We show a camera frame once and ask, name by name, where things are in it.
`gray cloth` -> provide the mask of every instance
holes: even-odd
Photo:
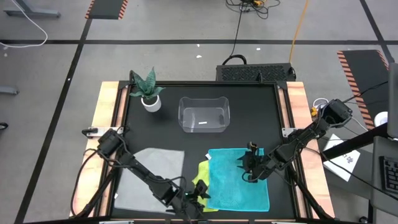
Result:
[[[135,153],[134,156],[155,175],[171,179],[182,174],[183,151],[147,148]],[[180,185],[180,179],[174,182]],[[115,208],[161,213],[166,213],[166,209],[171,209],[158,201],[152,195],[148,185],[127,169],[122,171],[116,193]]]

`white pot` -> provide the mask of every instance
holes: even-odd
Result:
[[[142,103],[142,105],[144,105],[144,108],[145,108],[147,111],[149,111],[149,112],[156,112],[156,111],[158,111],[158,110],[160,109],[160,106],[162,106],[162,102],[160,101],[159,95],[156,96],[156,97],[157,97],[156,102],[155,102],[153,105],[147,105],[147,104],[145,104],[145,103],[144,103],[144,99],[141,98],[141,103]]]

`gray floor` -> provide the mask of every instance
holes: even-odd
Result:
[[[89,0],[37,0],[36,6],[56,9],[59,19],[36,19],[49,39],[78,40],[85,25]],[[242,16],[239,39],[292,39],[304,0],[286,0],[270,9],[268,20],[255,14]],[[366,0],[386,40],[398,40],[394,0]],[[12,6],[0,0],[0,8]],[[87,39],[165,40],[233,39],[239,14],[223,0],[130,1],[121,21],[93,21]],[[41,39],[42,34],[24,18],[0,12],[0,39]],[[312,0],[300,31],[302,40],[377,40],[357,0]],[[128,71],[146,74],[152,66],[158,80],[214,80],[215,68],[231,53],[231,44],[205,45],[85,45],[55,130],[49,153],[32,197],[25,222],[67,218],[76,173],[86,139],[80,131],[91,124],[102,81],[125,80]],[[292,65],[303,81],[308,103],[319,97],[347,98],[352,95],[336,51],[378,49],[378,45],[297,45]],[[235,53],[249,63],[286,62],[290,45],[237,45]],[[398,58],[398,46],[390,45]],[[13,223],[24,196],[57,104],[76,45],[45,45],[28,49],[0,48],[0,84],[15,85],[17,96],[0,95],[0,120],[10,124],[0,133],[0,217]],[[358,107],[354,115],[362,123]],[[348,127],[363,130],[354,122]],[[328,133],[352,138],[353,133],[336,129]],[[338,218],[356,221],[367,214],[365,199],[330,187]],[[398,219],[378,213],[378,223]]]

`white cable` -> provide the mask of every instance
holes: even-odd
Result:
[[[320,104],[318,104],[318,105],[315,106],[315,103],[316,103],[318,100],[323,100],[323,101],[325,101],[326,103],[320,103]],[[322,106],[322,105],[326,105],[326,104],[328,104],[328,103],[329,103],[328,99],[326,99],[326,98],[318,98],[318,99],[316,99],[316,100],[313,101],[312,106],[315,107],[315,108],[318,110],[318,109],[319,109],[318,107],[320,107],[320,106]]]
[[[14,0],[11,0],[11,1],[12,1],[12,3],[14,3],[14,5],[16,5],[16,6],[18,7],[18,9],[21,11],[21,13],[23,13],[23,15],[24,15],[29,21],[31,21],[35,26],[37,26],[37,28],[39,28],[41,31],[43,31],[43,33],[45,34],[45,39],[44,39],[44,41],[43,41],[41,44],[32,44],[32,45],[24,45],[24,46],[7,45],[7,44],[4,44],[4,43],[2,43],[2,42],[0,42],[0,44],[3,45],[3,46],[5,46],[5,47],[24,48],[24,47],[39,47],[39,46],[43,45],[44,43],[46,43],[47,39],[49,38],[49,36],[47,35],[47,33],[46,33],[39,25],[37,25],[35,22],[33,22],[32,19],[30,19],[30,18],[25,14],[24,10],[21,9],[21,7],[19,7],[19,5],[18,5]]]
[[[354,121],[357,122],[365,131],[368,131],[368,129],[365,128],[356,118],[354,118],[354,117],[351,117],[351,118],[353,118]]]

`blue towel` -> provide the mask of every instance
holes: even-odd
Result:
[[[237,166],[248,149],[210,149],[209,195],[207,206],[220,210],[239,212],[268,212],[269,197],[267,180],[248,183],[242,180],[244,170]]]

